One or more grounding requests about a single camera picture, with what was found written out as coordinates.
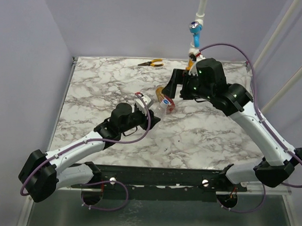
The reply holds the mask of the gold label drink bottle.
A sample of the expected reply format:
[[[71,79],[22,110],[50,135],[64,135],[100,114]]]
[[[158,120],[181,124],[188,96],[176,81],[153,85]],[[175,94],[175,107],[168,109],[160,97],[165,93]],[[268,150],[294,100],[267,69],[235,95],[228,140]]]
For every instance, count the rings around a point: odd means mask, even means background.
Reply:
[[[168,113],[173,113],[174,110],[176,109],[175,103],[171,98],[169,98],[168,96],[166,96],[162,93],[163,89],[164,89],[164,87],[161,86],[161,85],[158,85],[156,87],[156,90],[155,90],[156,97],[158,98],[159,102],[161,102],[163,99],[167,99],[171,103],[171,105],[169,106],[169,112]]]

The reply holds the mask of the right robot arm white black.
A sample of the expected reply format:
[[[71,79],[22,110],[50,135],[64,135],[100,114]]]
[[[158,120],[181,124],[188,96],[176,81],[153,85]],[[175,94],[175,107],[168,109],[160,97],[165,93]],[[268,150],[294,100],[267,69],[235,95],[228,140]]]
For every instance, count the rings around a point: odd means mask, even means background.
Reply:
[[[294,172],[302,161],[302,148],[295,148],[258,113],[253,96],[238,83],[227,83],[222,64],[214,58],[196,61],[190,70],[174,69],[162,93],[174,98],[181,85],[183,100],[203,99],[230,117],[254,141],[264,157],[248,164],[226,166],[218,185],[229,191],[241,182],[259,181],[274,188]]]

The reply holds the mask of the clear plastic bottle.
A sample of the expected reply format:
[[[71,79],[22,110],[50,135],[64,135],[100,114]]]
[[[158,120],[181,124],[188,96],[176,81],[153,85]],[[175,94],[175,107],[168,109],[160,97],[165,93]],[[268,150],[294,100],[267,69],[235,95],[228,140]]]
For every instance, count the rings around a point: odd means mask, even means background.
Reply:
[[[169,107],[167,109],[162,109],[160,107],[160,102],[154,103],[151,108],[154,111],[154,115],[163,120],[169,112]]]

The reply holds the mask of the blue white bottle cap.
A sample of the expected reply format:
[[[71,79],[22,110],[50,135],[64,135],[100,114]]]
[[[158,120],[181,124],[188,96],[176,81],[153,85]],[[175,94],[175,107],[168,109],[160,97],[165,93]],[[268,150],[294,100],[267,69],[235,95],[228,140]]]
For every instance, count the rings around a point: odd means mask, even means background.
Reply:
[[[170,105],[171,105],[171,103],[170,103],[167,99],[163,99],[163,100],[160,102],[160,107],[161,107],[162,109],[167,109]]]

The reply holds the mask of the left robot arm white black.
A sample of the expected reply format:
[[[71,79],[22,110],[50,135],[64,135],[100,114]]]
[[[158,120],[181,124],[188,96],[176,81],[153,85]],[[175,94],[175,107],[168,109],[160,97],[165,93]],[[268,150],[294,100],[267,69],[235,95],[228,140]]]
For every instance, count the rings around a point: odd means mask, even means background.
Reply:
[[[18,176],[22,183],[21,195],[29,195],[34,202],[41,202],[62,187],[96,187],[103,180],[101,171],[92,162],[81,164],[79,161],[120,143],[121,137],[134,128],[140,127],[148,132],[160,120],[159,114],[152,110],[145,113],[138,106],[118,104],[109,118],[80,140],[46,153],[41,150],[32,152]]]

